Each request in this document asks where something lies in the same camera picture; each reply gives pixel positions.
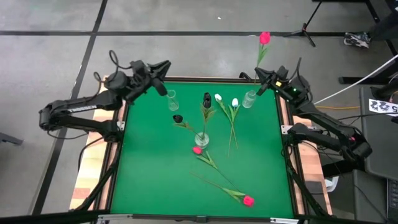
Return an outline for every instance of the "gray floor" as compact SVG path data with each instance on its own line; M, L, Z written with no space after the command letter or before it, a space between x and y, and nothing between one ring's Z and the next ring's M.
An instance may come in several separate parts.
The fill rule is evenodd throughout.
M381 17L385 15L384 1L373 3ZM0 30L92 30L100 5L100 0L2 1ZM109 0L99 30L287 32L300 28L315 7L308 0ZM365 4L324 3L308 30L360 31L373 24ZM53 100L70 97L88 39L0 36L0 131L24 139L23 145L17 147L0 143L2 217L29 213L53 144L53 139L39 129L37 112ZM345 46L337 37L313 39L317 48L302 37L272 38L270 52L261 67L276 70L285 65L293 70L302 57L300 74L311 83L314 101L345 87L337 77L363 77L392 57L384 42L360 50ZM121 64L138 59L148 63L170 60L168 76L237 77L242 71L254 76L257 37L97 37L79 96L90 96L96 91L94 71L102 76L113 72L109 49L116 51ZM358 106L358 87L322 105ZM359 110L327 112L336 118L359 114ZM92 113L80 116L90 118ZM69 131L68 136L79 133ZM64 144L45 213L67 211L78 154L85 142L81 138ZM343 198L331 195L331 200ZM336 209L335 213L350 217L345 211Z

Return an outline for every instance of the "wooden table frame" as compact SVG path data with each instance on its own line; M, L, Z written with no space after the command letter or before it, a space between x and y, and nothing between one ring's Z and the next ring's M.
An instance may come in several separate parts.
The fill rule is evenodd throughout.
M181 79L185 80L186 82L189 82L201 78L176 77L176 78L169 78L168 81L176 82ZM207 78L206 80L207 82L219 83L222 82L222 80L226 79ZM234 78L228 80L229 82L232 83L243 83L242 79ZM279 101L278 107L280 107L279 110L282 113L279 115L281 116L281 118L279 119L280 122L283 123L283 125L291 125L294 122L294 123L303 123L306 124L307 126L311 126L311 121L307 119L302 119L296 116L292 117L289 114L289 110L286 107L285 101L282 98L278 99L277 101ZM115 119L117 116L118 120L123 120L123 116L125 114L124 109L125 107L123 105L123 107L119 110L118 114L116 114L114 111L95 110L93 119L97 121L104 121L107 119ZM89 133L87 144L100 137L101 136L98 133ZM116 143L108 144L101 140L91 145L90 147L86 148L81 161L78 177L76 179L75 189L73 191L72 201L70 203L70 209L77 208L79 205L81 205L84 199L86 199L86 197L94 189L100 177L104 174L108 166L112 163L117 146L118 144ZM305 181L317 181L322 183L327 212L331 214L330 201L326 191L325 181L322 173L322 166L320 163L318 152L307 144L299 144L296 152L297 151L298 154L294 153L295 151L293 151L290 160L292 161L298 174L301 175ZM114 182L114 178L116 178L114 175L111 178L109 178L109 180L107 181L106 185L102 190L101 196L98 197L93 204L91 204L89 210L109 208L110 205L108 204L109 200L107 200L107 198L109 197L109 188L113 187L111 186L111 184ZM300 189L298 188L296 183L294 183L294 194L295 194L294 201L296 202L296 206L294 206L295 215L308 214L307 204L303 203L303 198L300 193Z

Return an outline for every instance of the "red tulip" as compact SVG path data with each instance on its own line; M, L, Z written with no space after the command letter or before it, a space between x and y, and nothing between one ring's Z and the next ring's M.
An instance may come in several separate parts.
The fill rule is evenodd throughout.
M271 34L269 32L262 32L260 34L260 44L268 44L271 40Z
M254 198L250 196L244 196L243 198L243 204L247 207L252 207L254 205Z
M194 152L196 155L200 155L201 152L202 152L202 149L201 149L201 147L199 147L199 146L193 147L192 150L193 150L193 152Z

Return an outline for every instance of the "white label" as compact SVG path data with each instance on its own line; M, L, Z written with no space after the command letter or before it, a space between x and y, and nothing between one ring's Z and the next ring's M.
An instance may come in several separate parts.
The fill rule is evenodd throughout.
M369 99L369 111L375 113L392 113L389 116L398 116L398 105L380 100Z
M93 105L93 106L82 106L81 108L74 108L74 109L69 109L68 111L71 113L74 112L79 112L79 111L86 111L86 110L92 110L97 108L97 106Z

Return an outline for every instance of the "green table surface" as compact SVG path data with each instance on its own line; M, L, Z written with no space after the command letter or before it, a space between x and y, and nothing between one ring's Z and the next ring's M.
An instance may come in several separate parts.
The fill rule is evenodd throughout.
M130 106L114 189L111 213L147 215L205 215L218 217L292 218L286 167L280 154L282 140L275 95L257 97L252 108L241 106L235 121L239 149L228 143L231 125L214 99L225 105L233 98L241 103L248 84L166 83L175 90L179 109L170 111L167 98L151 88ZM203 94L212 96L217 110L207 126L206 150L216 165L241 192L255 199L246 207L224 191L194 177L194 172L222 187L235 190L214 168L196 158L194 134L173 125L180 114L197 132L203 129L200 104Z

